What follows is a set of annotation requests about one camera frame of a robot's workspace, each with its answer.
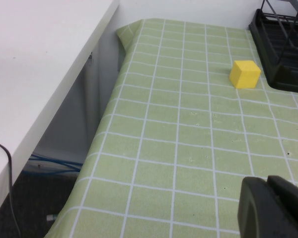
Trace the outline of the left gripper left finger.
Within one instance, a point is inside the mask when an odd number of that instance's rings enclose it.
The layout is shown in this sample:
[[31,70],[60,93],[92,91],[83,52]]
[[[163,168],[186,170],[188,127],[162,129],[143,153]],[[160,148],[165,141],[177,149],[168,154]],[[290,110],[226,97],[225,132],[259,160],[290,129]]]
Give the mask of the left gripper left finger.
[[286,238],[288,222],[275,193],[261,178],[242,181],[238,225],[242,238]]

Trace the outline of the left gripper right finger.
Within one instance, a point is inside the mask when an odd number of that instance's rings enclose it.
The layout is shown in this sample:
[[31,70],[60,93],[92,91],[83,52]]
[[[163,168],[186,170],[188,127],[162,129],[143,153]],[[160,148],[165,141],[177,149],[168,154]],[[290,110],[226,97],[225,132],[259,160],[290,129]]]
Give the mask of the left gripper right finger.
[[298,187],[281,176],[268,176],[267,184],[298,232]]

